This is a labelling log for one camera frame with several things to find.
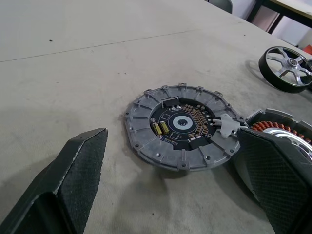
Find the yellow capacitor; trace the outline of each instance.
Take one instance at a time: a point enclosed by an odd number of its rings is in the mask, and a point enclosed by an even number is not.
[[[166,124],[165,121],[161,121],[159,122],[160,126],[161,126],[161,129],[163,130],[164,134],[168,134],[169,133],[169,128]]]
[[[155,133],[157,135],[161,135],[162,134],[162,131],[161,131],[158,123],[153,123],[152,126],[153,126],[153,130],[155,131]]]

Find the center hole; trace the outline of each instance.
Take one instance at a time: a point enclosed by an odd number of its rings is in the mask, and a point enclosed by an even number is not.
[[[187,121],[185,119],[180,119],[177,123],[181,126],[187,125]]]

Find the wheel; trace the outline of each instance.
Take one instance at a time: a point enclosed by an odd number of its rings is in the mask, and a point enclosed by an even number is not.
[[[286,47],[269,48],[261,56],[259,68],[270,84],[288,93],[300,93],[312,83],[312,67],[309,61]]]

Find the chair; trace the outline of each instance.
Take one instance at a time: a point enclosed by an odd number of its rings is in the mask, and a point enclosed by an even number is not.
[[[233,11],[233,4],[231,0],[205,0],[206,2],[209,2],[210,4],[219,7],[220,9],[229,12],[232,14]]]

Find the gray table surface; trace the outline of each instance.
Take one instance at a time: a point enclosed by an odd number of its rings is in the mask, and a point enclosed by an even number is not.
[[[290,45],[203,0],[4,0],[0,30],[0,222],[68,139],[107,127],[86,234],[273,233],[224,167],[184,175],[141,161],[123,115],[144,90],[186,82],[245,117],[274,108],[312,123],[311,94],[281,92],[257,67]]]

